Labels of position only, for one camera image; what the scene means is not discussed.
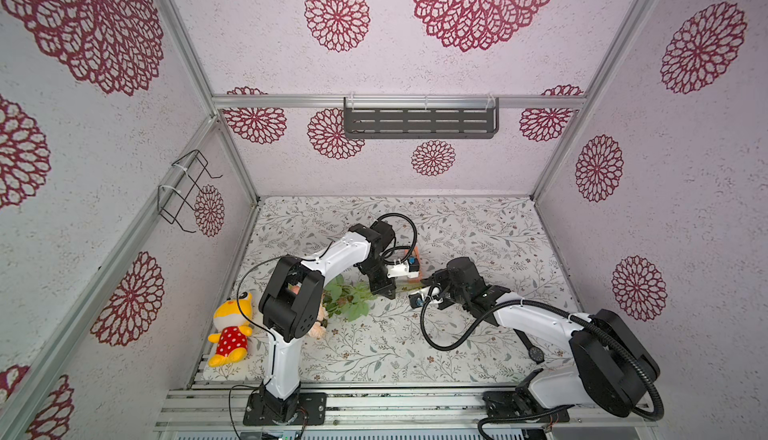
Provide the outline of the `pink artificial rose stem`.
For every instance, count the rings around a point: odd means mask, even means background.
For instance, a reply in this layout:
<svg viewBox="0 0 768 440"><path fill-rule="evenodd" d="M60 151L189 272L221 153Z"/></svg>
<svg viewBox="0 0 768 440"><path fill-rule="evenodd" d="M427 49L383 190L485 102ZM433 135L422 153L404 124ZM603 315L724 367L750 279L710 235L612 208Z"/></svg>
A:
<svg viewBox="0 0 768 440"><path fill-rule="evenodd" d="M375 296L364 282L348 283L342 275L331 280L324 288L323 307L329 317L341 316L354 322L370 313Z"/></svg>

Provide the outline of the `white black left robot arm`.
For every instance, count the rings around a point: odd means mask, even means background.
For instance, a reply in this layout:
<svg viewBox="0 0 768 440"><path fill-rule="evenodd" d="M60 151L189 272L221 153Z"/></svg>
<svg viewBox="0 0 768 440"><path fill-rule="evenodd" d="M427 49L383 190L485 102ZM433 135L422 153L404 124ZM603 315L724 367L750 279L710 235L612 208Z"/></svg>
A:
<svg viewBox="0 0 768 440"><path fill-rule="evenodd" d="M368 278L372 294L393 299L395 280L388 276L384 251L394 241L390 224L356 224L325 252L309 260L281 257L259 301L263 325L271 333L264 377L266 391L286 401L299 389L299 360L303 337L317 320L325 286L356 268Z"/></svg>

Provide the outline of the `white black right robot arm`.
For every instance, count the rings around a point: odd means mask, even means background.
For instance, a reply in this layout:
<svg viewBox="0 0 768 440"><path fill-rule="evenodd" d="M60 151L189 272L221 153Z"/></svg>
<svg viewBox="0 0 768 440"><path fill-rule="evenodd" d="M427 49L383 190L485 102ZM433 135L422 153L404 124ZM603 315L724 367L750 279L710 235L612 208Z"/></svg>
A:
<svg viewBox="0 0 768 440"><path fill-rule="evenodd" d="M596 314L570 313L526 299L507 287L490 285L467 257L451 260L422 282L412 307L425 314L430 306L457 305L474 321L453 343L425 340L435 350L453 351L469 341L483 323L516 332L528 351L542 340L568 351L570 364L538 367L513 390L484 400L489 418L498 422L532 422L559 417L575 406L597 406L620 418L635 414L657 421L665 410L655 385L660 368L626 323L606 309Z"/></svg>

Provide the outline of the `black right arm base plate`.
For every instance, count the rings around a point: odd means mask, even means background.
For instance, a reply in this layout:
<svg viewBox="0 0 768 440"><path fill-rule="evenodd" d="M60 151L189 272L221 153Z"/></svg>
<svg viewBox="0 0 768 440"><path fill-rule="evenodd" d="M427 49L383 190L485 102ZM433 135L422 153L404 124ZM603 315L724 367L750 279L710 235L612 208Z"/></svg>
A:
<svg viewBox="0 0 768 440"><path fill-rule="evenodd" d="M528 393L517 390L486 391L482 395L490 423L568 422L569 406L542 407Z"/></svg>

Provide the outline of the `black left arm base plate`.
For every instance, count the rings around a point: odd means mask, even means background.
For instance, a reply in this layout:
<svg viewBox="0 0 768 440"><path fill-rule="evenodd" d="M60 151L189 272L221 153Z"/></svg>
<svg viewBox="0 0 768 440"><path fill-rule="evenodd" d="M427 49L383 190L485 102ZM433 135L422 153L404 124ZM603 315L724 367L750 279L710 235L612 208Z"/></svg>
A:
<svg viewBox="0 0 768 440"><path fill-rule="evenodd" d="M297 391L281 400L271 393L258 390L246 405L243 425L248 427L318 426L325 423L328 396L325 393Z"/></svg>

